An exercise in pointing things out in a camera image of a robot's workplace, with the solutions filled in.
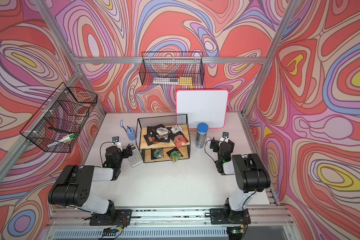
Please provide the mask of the red black tea bag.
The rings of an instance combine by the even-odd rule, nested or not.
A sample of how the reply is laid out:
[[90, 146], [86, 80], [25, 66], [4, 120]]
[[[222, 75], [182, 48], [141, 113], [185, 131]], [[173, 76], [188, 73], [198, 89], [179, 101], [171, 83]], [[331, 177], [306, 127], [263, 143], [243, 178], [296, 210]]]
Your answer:
[[174, 137], [173, 142], [177, 148], [181, 148], [183, 146], [186, 146], [189, 140], [184, 135], [179, 134]]

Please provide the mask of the white floral black tea bag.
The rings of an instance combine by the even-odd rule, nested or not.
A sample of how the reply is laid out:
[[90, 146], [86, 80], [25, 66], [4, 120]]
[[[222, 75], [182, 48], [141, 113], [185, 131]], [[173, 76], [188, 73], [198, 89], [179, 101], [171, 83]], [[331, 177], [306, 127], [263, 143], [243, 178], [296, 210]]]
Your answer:
[[176, 134], [176, 133], [184, 133], [184, 130], [183, 130], [183, 128], [181, 127], [181, 125], [176, 124], [175, 126], [171, 127], [171, 132], [172, 132], [173, 134]]

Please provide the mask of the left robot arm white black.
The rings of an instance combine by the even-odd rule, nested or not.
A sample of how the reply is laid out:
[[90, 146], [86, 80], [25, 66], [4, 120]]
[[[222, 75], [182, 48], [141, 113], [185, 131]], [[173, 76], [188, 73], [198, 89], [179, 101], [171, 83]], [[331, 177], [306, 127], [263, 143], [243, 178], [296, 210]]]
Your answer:
[[49, 192], [49, 204], [75, 207], [95, 215], [111, 215], [114, 210], [113, 202], [91, 193], [92, 183], [117, 180], [123, 159], [132, 155], [131, 145], [127, 145], [125, 149], [111, 146], [106, 149], [106, 161], [100, 167], [66, 166]]

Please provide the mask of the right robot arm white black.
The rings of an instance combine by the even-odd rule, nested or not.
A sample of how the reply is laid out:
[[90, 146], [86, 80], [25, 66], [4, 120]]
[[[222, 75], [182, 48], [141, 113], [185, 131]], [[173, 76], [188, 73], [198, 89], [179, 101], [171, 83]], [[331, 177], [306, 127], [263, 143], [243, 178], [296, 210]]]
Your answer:
[[234, 175], [237, 187], [227, 198], [224, 209], [227, 214], [243, 212], [257, 194], [271, 186], [271, 178], [257, 154], [234, 155], [235, 144], [231, 140], [211, 139], [207, 146], [218, 154], [213, 160], [218, 173], [222, 176]]

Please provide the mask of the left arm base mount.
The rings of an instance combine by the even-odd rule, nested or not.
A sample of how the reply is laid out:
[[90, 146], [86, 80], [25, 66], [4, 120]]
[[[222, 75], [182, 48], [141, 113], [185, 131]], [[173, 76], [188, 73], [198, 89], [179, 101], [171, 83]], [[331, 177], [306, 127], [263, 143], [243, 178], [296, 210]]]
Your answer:
[[126, 227], [130, 224], [132, 217], [131, 209], [111, 210], [106, 214], [92, 215], [90, 226], [121, 226]]

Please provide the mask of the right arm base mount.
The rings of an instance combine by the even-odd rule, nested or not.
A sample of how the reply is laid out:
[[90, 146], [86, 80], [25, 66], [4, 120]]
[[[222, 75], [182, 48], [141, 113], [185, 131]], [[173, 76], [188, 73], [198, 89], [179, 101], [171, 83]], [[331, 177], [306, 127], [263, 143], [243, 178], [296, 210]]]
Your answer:
[[212, 225], [249, 225], [251, 218], [248, 210], [226, 211], [222, 208], [210, 209], [209, 217]]

